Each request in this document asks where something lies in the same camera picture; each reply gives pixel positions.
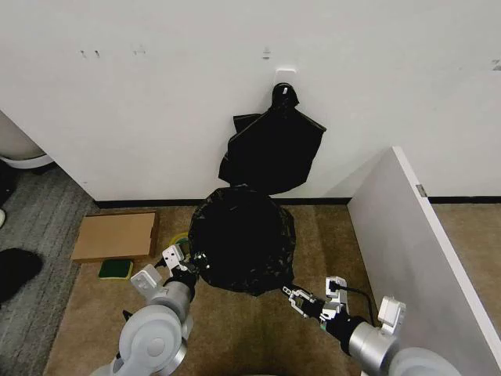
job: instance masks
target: white partition wall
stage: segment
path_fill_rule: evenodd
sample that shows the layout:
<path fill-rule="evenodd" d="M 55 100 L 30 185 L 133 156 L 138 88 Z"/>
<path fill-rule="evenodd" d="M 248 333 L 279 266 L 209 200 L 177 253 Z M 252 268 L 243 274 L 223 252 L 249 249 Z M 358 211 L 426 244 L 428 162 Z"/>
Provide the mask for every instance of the white partition wall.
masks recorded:
<path fill-rule="evenodd" d="M 400 147 L 386 152 L 348 205 L 377 304 L 407 304 L 401 340 L 463 375 L 501 374 L 501 342 Z"/>

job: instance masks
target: garbage bag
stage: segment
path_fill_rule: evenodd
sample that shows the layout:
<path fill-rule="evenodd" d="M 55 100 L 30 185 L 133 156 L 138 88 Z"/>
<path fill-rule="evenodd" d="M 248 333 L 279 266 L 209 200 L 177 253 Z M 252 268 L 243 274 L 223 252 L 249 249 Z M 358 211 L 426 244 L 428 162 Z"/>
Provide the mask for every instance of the garbage bag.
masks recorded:
<path fill-rule="evenodd" d="M 294 88 L 282 83 L 265 113 L 235 116 L 237 133 L 228 142 L 219 178 L 266 194 L 306 182 L 326 129 L 296 110 L 298 104 Z"/>
<path fill-rule="evenodd" d="M 195 211 L 191 263 L 211 286 L 259 295 L 294 279 L 294 218 L 246 185 L 219 188 Z"/>

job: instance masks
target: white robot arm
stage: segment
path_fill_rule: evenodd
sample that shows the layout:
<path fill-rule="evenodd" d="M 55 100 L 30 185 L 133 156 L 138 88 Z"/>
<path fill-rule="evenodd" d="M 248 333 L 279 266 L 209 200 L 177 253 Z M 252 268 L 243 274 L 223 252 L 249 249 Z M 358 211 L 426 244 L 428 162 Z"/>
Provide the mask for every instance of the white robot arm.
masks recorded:
<path fill-rule="evenodd" d="M 171 262 L 173 255 L 177 265 Z M 91 376 L 150 376 L 154 372 L 167 376 L 182 362 L 193 327 L 189 304 L 195 295 L 197 277 L 180 264 L 184 257 L 178 245 L 166 249 L 163 256 L 171 278 L 162 286 L 162 276 L 152 265 L 131 278 L 132 285 L 146 299 L 146 307 L 128 318 L 117 356 Z"/>
<path fill-rule="evenodd" d="M 362 368 L 362 375 L 460 376 L 447 360 L 427 349 L 398 346 L 398 331 L 405 317 L 405 304 L 383 297 L 378 314 L 382 327 L 374 327 L 359 316 L 348 314 L 346 281 L 326 278 L 327 302 L 300 287 L 284 286 L 290 305 L 304 318 L 316 318 L 320 327 L 341 343 L 343 351 Z"/>

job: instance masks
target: white wall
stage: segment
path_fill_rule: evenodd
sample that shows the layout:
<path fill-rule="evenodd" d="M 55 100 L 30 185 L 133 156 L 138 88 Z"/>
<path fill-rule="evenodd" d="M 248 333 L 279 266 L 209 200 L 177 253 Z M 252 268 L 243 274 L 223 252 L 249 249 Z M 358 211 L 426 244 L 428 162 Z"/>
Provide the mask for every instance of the white wall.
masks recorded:
<path fill-rule="evenodd" d="M 328 131 L 288 196 L 351 196 L 391 144 L 430 195 L 501 195 L 499 20 L 497 0 L 5 0 L 0 109 L 96 200 L 205 197 L 232 115 L 292 65 Z"/>

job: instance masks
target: black cable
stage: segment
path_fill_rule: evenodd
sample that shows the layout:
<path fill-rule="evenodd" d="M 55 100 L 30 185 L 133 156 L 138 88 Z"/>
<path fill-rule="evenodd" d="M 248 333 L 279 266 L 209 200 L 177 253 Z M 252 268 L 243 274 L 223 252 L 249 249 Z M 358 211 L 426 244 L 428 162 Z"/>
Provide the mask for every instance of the black cable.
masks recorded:
<path fill-rule="evenodd" d="M 374 323 L 374 316 L 373 316 L 373 304 L 372 304 L 372 301 L 370 300 L 370 297 L 367 293 L 365 293 L 362 290 L 359 290 L 358 288 L 341 286 L 333 281 L 330 282 L 329 287 L 331 290 L 337 290 L 339 288 L 341 290 L 356 292 L 357 294 L 361 294 L 361 295 L 365 296 L 367 299 L 367 307 L 369 308 L 370 323 L 372 324 L 373 327 L 376 326 L 376 324 Z"/>

